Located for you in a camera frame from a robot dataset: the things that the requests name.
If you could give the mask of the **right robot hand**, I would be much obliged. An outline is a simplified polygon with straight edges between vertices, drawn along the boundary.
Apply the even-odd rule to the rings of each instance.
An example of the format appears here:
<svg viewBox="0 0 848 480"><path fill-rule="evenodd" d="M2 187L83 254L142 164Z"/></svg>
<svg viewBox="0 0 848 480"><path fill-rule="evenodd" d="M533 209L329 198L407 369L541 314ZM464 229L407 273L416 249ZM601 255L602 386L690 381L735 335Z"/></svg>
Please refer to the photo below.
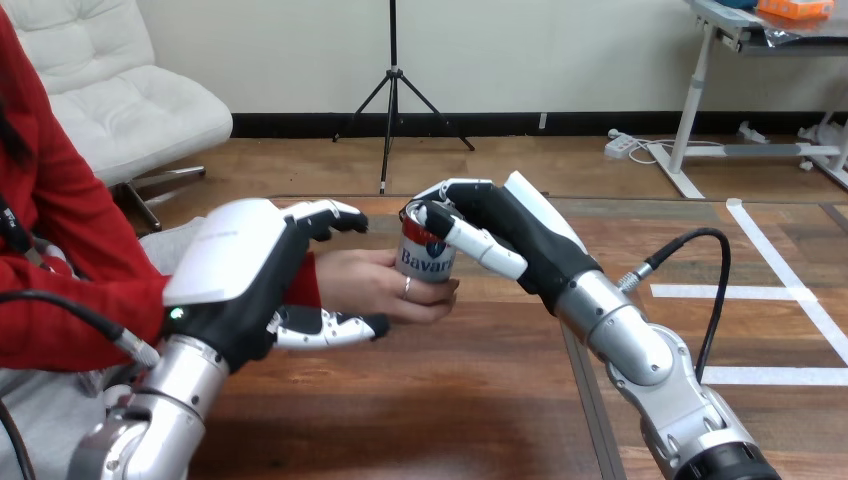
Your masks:
<svg viewBox="0 0 848 480"><path fill-rule="evenodd" d="M566 224L556 229L543 222L539 209L523 203L506 185L489 179L451 178L410 199L447 202L471 225L485 229L504 247L522 256L527 268L517 278L530 295L537 295L550 314L570 283L588 271L600 270L580 239L568 236Z"/></svg>

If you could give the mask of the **person's hand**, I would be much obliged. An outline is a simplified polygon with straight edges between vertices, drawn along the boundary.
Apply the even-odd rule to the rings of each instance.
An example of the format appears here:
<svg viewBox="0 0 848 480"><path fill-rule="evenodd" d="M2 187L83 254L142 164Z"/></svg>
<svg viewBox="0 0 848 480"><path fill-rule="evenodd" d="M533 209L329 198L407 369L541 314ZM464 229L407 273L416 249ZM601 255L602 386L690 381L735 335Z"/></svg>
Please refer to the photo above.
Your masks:
<svg viewBox="0 0 848 480"><path fill-rule="evenodd" d="M318 253L315 268L324 309L353 315L384 314L392 322L430 324L453 309L459 281L426 283L395 269L393 250Z"/></svg>

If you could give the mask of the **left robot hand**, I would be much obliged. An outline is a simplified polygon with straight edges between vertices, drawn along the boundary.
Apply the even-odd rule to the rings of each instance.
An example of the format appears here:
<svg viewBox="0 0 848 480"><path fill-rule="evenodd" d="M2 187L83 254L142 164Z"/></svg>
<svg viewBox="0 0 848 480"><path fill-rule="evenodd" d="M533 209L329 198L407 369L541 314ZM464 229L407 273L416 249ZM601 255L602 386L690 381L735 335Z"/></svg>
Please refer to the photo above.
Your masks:
<svg viewBox="0 0 848 480"><path fill-rule="evenodd" d="M163 291L168 335L206 344L230 372L273 348L328 349L385 336L383 314L353 316L283 298L311 240L367 227L360 210L329 199L280 209L252 198L214 209Z"/></svg>

